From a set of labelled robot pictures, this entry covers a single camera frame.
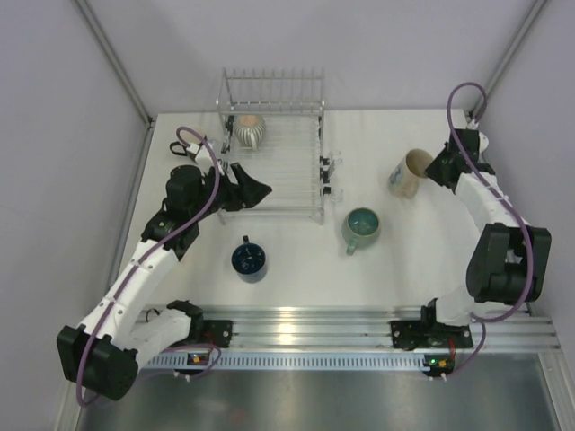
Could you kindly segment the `tall cream painted mug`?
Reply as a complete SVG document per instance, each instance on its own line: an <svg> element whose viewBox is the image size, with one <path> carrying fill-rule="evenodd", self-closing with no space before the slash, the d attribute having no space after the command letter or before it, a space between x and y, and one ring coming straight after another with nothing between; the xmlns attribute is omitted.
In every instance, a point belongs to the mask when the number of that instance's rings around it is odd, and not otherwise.
<svg viewBox="0 0 575 431"><path fill-rule="evenodd" d="M427 168L434 157L425 150L412 149L396 165L387 180L387 187L393 196L414 198L420 181L428 178Z"/></svg>

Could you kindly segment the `cream ribbed cup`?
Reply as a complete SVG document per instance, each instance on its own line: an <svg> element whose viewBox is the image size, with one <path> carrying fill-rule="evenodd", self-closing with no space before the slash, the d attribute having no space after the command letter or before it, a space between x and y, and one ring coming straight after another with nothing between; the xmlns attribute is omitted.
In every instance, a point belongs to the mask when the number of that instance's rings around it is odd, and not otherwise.
<svg viewBox="0 0 575 431"><path fill-rule="evenodd" d="M233 132L240 145L252 151L259 149L266 128L266 122L260 115L238 115L233 123Z"/></svg>

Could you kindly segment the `dark blue mug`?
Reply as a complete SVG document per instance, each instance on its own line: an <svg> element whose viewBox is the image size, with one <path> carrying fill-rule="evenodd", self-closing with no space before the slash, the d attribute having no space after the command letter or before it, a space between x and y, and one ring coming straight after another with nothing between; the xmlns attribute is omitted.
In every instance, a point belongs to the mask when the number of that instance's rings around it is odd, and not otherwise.
<svg viewBox="0 0 575 431"><path fill-rule="evenodd" d="M255 284L260 282L267 274L267 254L258 244L251 242L248 235L244 235L242 243L237 246L231 256L234 271L242 281Z"/></svg>

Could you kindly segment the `green ceramic mug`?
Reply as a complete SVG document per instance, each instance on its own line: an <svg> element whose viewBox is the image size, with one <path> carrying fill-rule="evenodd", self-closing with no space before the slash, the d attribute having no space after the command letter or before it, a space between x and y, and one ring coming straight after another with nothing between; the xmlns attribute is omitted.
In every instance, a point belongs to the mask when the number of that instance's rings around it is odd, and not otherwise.
<svg viewBox="0 0 575 431"><path fill-rule="evenodd" d="M367 207L357 207L344 218L341 235L346 244L346 254L352 256L358 250L373 245L379 237L381 222L377 213Z"/></svg>

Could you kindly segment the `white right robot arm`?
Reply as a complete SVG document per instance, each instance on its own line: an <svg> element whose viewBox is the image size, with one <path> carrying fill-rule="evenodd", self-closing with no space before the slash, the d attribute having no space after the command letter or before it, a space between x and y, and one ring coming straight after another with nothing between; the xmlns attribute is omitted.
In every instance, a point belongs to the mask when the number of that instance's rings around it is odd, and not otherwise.
<svg viewBox="0 0 575 431"><path fill-rule="evenodd" d="M480 161L485 136L471 129L451 131L444 149L426 169L471 215L479 236L464 283L421 309L420 335L433 347L468 325L479 303L501 303L513 311L537 301L552 245L545 228L533 227L501 191L495 171Z"/></svg>

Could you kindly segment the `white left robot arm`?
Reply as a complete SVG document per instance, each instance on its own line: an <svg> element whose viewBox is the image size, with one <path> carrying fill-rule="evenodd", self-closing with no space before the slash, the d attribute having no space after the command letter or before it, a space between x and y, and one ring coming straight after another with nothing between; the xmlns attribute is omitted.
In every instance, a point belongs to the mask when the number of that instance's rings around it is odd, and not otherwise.
<svg viewBox="0 0 575 431"><path fill-rule="evenodd" d="M198 238L201 220L220 210L251 209L272 192L239 163L231 168L231 176L215 167L172 169L160 210L147 222L128 265L77 326L58 333L63 373L77 390L120 400L163 350L178 342L193 347L204 338L203 311L188 301L173 301L149 323L134 325L149 296Z"/></svg>

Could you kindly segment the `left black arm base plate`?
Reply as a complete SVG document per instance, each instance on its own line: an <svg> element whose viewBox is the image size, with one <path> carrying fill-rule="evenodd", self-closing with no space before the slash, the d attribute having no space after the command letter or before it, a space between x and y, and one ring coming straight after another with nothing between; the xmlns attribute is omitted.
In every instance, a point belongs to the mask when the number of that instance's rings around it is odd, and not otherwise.
<svg viewBox="0 0 575 431"><path fill-rule="evenodd" d="M191 330L190 343L228 348L233 336L233 326L230 320L204 320Z"/></svg>

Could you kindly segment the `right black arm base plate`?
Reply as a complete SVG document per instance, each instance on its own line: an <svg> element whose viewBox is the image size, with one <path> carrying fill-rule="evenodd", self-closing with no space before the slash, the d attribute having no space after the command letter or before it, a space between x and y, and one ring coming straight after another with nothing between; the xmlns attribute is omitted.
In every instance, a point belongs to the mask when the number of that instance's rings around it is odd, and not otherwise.
<svg viewBox="0 0 575 431"><path fill-rule="evenodd" d="M394 348L414 350L416 348L473 347L468 326L448 326L442 323L427 324L423 321L398 320L390 323Z"/></svg>

